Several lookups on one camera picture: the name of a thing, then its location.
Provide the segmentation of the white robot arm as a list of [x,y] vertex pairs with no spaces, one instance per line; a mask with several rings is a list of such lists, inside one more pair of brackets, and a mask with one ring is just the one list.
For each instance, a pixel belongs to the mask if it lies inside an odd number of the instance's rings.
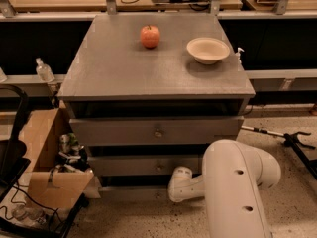
[[219,140],[205,151],[202,174],[177,167],[168,185],[173,202],[205,199],[210,238],[272,238],[259,194],[279,183],[281,168],[267,151]]

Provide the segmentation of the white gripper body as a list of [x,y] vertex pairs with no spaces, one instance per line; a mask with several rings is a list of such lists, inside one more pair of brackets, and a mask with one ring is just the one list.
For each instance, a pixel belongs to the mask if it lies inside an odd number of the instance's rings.
[[173,202],[204,196],[203,175],[194,177],[192,170],[188,167],[177,167],[174,169],[168,184],[168,196]]

